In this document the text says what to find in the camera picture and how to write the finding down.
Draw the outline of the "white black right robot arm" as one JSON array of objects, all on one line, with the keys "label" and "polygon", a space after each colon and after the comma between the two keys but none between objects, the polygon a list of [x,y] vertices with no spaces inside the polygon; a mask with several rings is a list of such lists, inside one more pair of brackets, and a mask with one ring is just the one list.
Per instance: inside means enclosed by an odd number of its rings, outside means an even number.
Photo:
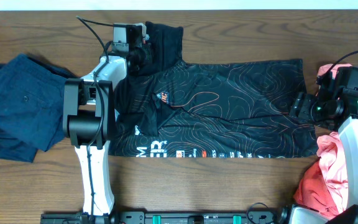
[{"label": "white black right robot arm", "polygon": [[358,223],[358,68],[324,65],[316,94],[300,92],[290,116],[330,130],[305,173],[284,223]]}]

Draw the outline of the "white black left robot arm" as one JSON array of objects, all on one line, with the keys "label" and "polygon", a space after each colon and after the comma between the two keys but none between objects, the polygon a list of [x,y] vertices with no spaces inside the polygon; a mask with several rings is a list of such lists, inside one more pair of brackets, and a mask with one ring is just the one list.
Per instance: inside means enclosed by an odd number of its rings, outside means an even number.
[{"label": "white black left robot arm", "polygon": [[129,71],[152,61],[145,24],[111,27],[112,40],[101,45],[97,66],[81,78],[69,78],[64,88],[63,132],[79,158],[85,193],[80,223],[112,221],[108,148],[117,118],[114,89]]}]

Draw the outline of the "black printed cycling jersey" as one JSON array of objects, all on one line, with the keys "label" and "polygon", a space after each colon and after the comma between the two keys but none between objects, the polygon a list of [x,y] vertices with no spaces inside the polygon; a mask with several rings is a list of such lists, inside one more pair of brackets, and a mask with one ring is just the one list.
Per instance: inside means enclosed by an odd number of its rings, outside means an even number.
[{"label": "black printed cycling jersey", "polygon": [[314,127],[289,115],[304,92],[300,59],[187,63],[182,27],[146,23],[153,62],[114,91],[123,157],[296,158],[316,153]]}]

